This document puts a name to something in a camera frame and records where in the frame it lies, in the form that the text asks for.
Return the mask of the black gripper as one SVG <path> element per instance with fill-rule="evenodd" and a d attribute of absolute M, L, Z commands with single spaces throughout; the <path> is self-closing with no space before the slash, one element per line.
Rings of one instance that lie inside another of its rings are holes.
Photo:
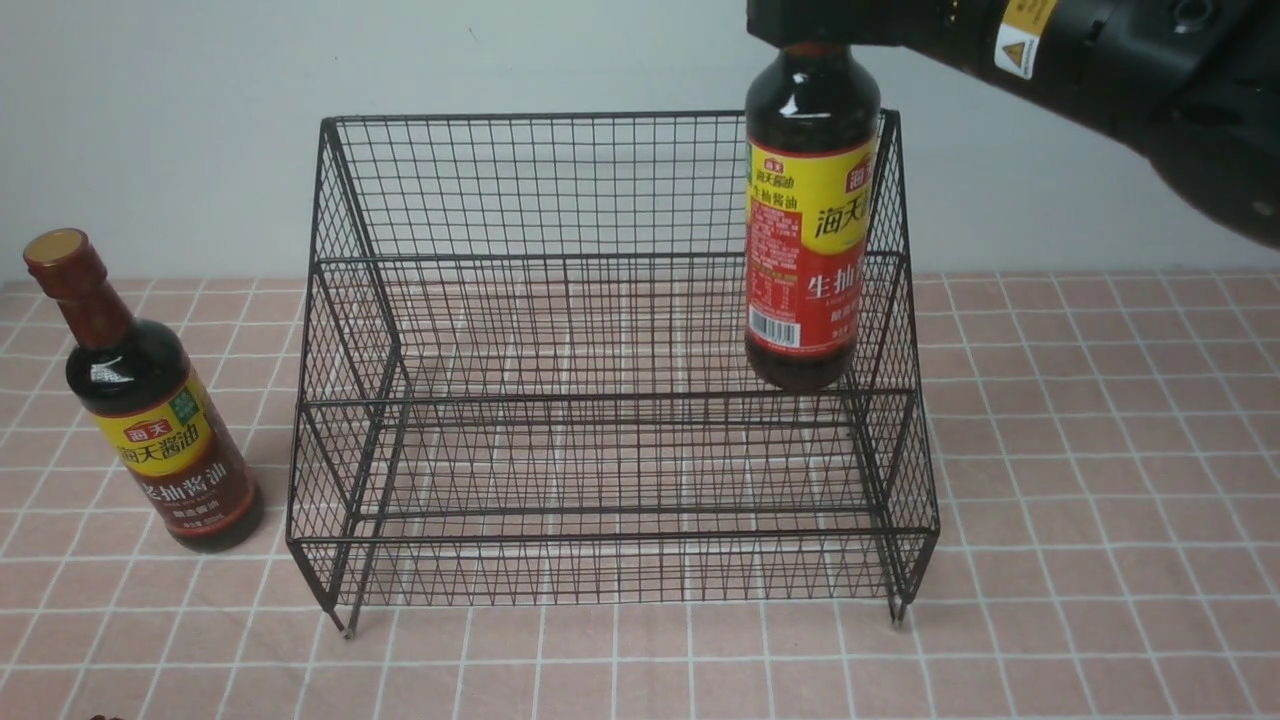
<path fill-rule="evenodd" d="M 1000 1 L 748 1 L 748 32 L 774 47 L 905 47 L 940 63 L 975 63 Z"/>

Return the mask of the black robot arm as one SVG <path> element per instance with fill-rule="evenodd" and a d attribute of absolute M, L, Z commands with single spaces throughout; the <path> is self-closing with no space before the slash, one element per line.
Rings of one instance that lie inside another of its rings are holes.
<path fill-rule="evenodd" d="M 748 32 L 906 47 L 1143 156 L 1181 200 L 1279 238 L 1275 1 L 750 1 Z"/>

